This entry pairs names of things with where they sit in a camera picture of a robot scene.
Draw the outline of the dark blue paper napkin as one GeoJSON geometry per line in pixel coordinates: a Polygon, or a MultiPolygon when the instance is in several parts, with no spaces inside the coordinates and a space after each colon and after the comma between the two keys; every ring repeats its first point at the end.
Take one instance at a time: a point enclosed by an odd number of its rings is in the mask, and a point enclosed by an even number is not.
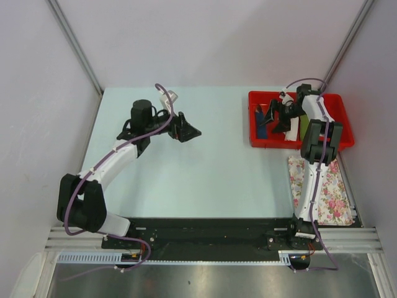
{"type": "Polygon", "coordinates": [[[260,140],[268,139],[267,127],[266,124],[264,123],[264,119],[265,119],[265,114],[262,109],[262,106],[257,105],[255,108],[256,136],[260,140]]]}

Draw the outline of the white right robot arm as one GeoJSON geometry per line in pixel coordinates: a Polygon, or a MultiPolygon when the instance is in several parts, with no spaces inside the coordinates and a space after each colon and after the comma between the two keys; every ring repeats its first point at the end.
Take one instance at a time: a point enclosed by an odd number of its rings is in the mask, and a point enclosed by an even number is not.
{"type": "Polygon", "coordinates": [[[296,225],[317,226],[318,203],[323,179],[328,166],[336,158],[342,137],[343,124],[336,122],[328,112],[321,91],[315,91],[310,84],[301,84],[296,89],[296,98],[284,87],[278,99],[271,100],[269,108],[260,123],[265,126],[276,122],[272,133],[290,137],[295,129],[295,119],[308,118],[300,155],[304,159],[303,188],[297,210],[293,215],[296,225]]]}

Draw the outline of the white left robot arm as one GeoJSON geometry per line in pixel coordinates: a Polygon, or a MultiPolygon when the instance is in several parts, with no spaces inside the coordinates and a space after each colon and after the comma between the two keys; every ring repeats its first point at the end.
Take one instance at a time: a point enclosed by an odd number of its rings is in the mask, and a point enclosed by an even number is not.
{"type": "Polygon", "coordinates": [[[202,134],[186,121],[182,112],[157,111],[149,100],[135,101],[112,151],[91,169],[62,177],[57,219],[87,232],[115,235],[122,247],[132,247],[137,233],[130,229],[128,219],[107,210],[104,191],[125,167],[142,155],[151,136],[163,133],[181,143],[202,134]]]}

